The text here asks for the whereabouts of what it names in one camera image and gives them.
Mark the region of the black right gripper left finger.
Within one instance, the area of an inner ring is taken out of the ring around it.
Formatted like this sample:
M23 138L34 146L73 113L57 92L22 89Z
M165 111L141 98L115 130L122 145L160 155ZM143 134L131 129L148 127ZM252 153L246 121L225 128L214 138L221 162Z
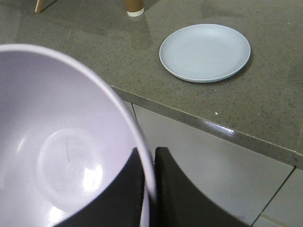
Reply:
M89 205L58 227L138 227L145 178L137 148L112 183Z

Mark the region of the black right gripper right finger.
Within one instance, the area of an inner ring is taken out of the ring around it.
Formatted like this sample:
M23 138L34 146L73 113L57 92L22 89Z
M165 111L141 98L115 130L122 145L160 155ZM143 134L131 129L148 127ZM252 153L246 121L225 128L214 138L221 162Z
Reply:
M246 227L188 179L167 147L155 149L158 220L162 227Z

